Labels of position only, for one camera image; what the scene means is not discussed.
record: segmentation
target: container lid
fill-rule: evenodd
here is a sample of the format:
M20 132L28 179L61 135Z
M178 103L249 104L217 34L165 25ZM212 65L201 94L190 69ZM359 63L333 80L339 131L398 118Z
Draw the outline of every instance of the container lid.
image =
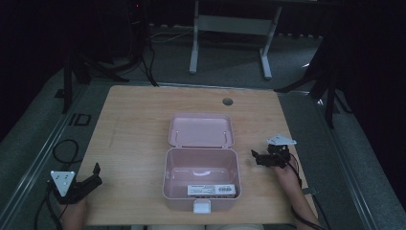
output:
M216 113L174 114L169 143L181 148L230 148L234 143L230 117Z

